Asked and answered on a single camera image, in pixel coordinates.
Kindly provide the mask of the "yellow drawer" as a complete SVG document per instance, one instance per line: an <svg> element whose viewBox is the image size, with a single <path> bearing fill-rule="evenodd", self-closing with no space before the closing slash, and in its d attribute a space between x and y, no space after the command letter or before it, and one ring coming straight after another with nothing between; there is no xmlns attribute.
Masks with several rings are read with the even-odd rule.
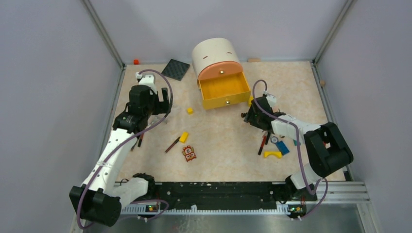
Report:
<svg viewBox="0 0 412 233"><path fill-rule="evenodd" d="M198 86L206 110L247 102L251 95L243 72L200 80Z"/></svg>

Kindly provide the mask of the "cream round drawer organizer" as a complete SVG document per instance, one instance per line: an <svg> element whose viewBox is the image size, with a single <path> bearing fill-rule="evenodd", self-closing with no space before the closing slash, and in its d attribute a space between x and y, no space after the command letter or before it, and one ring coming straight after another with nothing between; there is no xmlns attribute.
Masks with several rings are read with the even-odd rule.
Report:
<svg viewBox="0 0 412 233"><path fill-rule="evenodd" d="M198 80L243 72L232 43L225 38L211 38L192 50L192 66Z"/></svg>

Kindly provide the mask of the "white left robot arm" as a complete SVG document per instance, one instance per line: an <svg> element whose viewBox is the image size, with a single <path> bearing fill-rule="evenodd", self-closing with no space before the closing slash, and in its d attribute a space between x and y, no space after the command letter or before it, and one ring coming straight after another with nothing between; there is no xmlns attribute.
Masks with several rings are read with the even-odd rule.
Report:
<svg viewBox="0 0 412 233"><path fill-rule="evenodd" d="M132 177L124 185L115 186L116 178L123 163L142 134L163 122L170 114L173 92L169 81L167 87L158 91L155 75L161 73L145 69L136 73L137 85L129 92L129 101L116 118L108 142L91 173L80 186L73 186L69 198L76 213L76 221L81 230L99 223L113 226L120 217L121 210L138 198L151 200L156 188L151 176Z"/></svg>

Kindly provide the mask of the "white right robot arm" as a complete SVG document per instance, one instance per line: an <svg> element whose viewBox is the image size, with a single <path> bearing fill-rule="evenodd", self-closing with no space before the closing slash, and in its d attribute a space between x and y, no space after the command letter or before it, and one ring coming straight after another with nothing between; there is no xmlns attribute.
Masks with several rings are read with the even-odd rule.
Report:
<svg viewBox="0 0 412 233"><path fill-rule="evenodd" d="M303 171L286 179L285 194L291 200L304 195L305 187L353 162L353 153L338 126L333 122L311 124L283 112L274 112L276 99L264 95L253 100L241 117L263 131L285 136L306 147L309 162Z"/></svg>

